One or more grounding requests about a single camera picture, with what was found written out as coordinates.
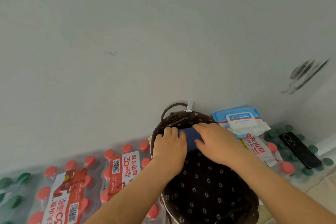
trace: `hand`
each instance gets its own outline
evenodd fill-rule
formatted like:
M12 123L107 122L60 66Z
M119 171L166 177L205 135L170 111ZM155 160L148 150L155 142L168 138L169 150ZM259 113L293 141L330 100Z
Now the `hand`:
M197 148L212 161L231 167L232 163L248 154L237 138L229 130L216 123L199 123L192 126L202 139L196 139Z
M187 156L187 138L183 131L178 136L177 128L166 127L162 135L157 135L153 148L153 162L159 162L167 170L170 179L178 175Z

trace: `person's right hand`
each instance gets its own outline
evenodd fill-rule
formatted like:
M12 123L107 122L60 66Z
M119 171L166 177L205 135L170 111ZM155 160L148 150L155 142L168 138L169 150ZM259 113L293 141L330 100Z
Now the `person's right hand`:
M196 139L197 148L213 162L231 167L241 156L250 153L233 133L216 123L199 123L192 127L200 133L204 141Z

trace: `person's left hand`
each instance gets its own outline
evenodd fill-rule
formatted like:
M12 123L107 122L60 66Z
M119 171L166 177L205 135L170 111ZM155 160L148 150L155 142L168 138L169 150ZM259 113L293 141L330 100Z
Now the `person's left hand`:
M156 136L152 161L160 163L171 179L182 171L186 156L187 138L183 131L178 137L177 128L166 127L163 136Z

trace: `black smartphone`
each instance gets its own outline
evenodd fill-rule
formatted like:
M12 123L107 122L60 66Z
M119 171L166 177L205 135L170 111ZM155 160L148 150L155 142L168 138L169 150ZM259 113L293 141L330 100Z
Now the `black smartphone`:
M298 159L308 169L322 165L319 160L292 132L279 135L279 138L288 146L288 148L298 157Z

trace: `forearm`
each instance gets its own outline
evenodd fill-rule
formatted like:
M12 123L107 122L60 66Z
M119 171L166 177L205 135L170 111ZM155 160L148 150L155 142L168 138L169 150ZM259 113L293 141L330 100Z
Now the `forearm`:
M159 163L151 161L85 224L141 223L171 178Z
M336 216L249 152L231 165L279 224L336 223Z

